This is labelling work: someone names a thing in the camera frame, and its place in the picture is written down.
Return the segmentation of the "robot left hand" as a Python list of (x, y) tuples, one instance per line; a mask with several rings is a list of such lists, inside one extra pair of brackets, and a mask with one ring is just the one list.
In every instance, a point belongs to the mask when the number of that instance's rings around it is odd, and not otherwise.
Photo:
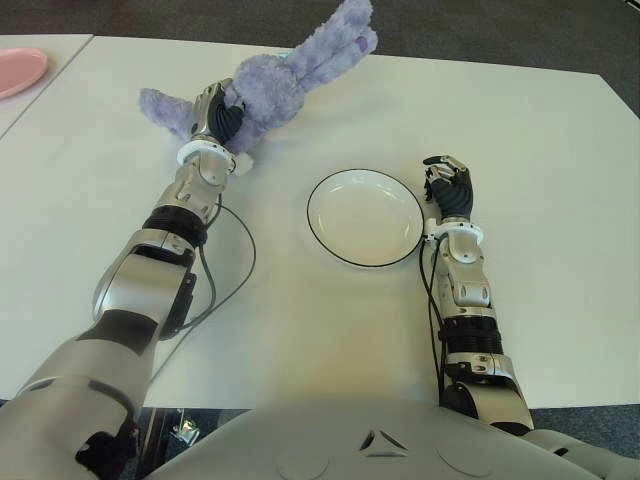
[(189, 128), (192, 138), (210, 137), (225, 145), (238, 132), (244, 118), (244, 105), (226, 105), (226, 91), (231, 83), (227, 78), (211, 84), (196, 97)]

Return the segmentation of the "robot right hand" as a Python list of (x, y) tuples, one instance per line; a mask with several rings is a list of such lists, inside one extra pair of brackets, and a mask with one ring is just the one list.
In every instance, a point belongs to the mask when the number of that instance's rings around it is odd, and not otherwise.
[(437, 204), (441, 218), (470, 221), (474, 197), (470, 170), (450, 155), (426, 158), (423, 165), (426, 200)]

